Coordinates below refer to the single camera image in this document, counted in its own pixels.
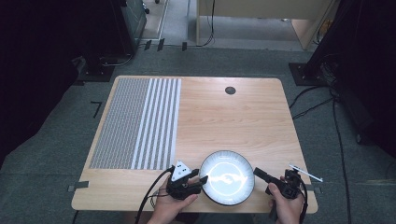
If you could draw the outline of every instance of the black hole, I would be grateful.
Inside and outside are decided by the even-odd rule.
[[[229,94],[229,95],[233,95],[233,94],[235,94],[236,90],[234,87],[227,87],[225,89],[225,92],[227,92],[227,94]]]

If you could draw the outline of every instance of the glowing disc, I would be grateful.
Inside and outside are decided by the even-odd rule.
[[[200,178],[205,194],[214,202],[236,205],[246,200],[254,188],[254,174],[248,161],[233,151],[217,151],[202,164]]]

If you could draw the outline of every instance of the white stick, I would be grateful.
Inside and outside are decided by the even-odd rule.
[[[316,180],[318,180],[318,181],[320,181],[320,182],[323,182],[323,178],[317,178],[316,176],[309,174],[308,172],[306,172],[306,171],[304,171],[304,170],[298,168],[297,166],[295,166],[295,165],[293,165],[293,164],[291,164],[291,163],[289,163],[289,167],[291,167],[291,168],[293,168],[293,169],[296,169],[296,170],[300,171],[300,172],[303,173],[303,174],[309,175],[309,176],[311,176],[312,178],[314,178],[314,179],[316,179]]]

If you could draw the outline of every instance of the gray striped pattern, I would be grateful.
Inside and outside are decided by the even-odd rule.
[[[179,78],[121,78],[90,168],[169,168],[175,155],[180,85]]]

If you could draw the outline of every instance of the wooden table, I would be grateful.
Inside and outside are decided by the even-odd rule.
[[[197,0],[197,45],[200,38],[200,17],[212,15],[213,1]],[[308,49],[336,2],[338,0],[216,0],[214,16],[292,19],[292,26],[303,49]]]
[[[123,78],[117,77],[105,111],[92,142],[92,148],[80,181],[89,181],[85,189],[77,189],[72,206],[76,210],[137,211],[149,186],[162,170],[92,169],[90,163],[98,138],[103,131],[106,114],[116,88]],[[252,169],[259,167],[279,177],[291,162],[307,170],[282,84],[275,78],[242,77],[173,77],[181,79],[177,121],[175,159],[191,169],[200,168],[211,153],[232,150],[244,156]],[[225,88],[234,87],[235,94]],[[157,189],[163,183],[160,180]],[[310,179],[303,175],[305,184]],[[265,194],[267,184],[255,178],[255,187],[246,201],[235,206],[213,203],[204,193],[184,212],[268,213]],[[315,213],[318,204],[309,191],[307,213]],[[152,211],[146,203],[145,211]]]

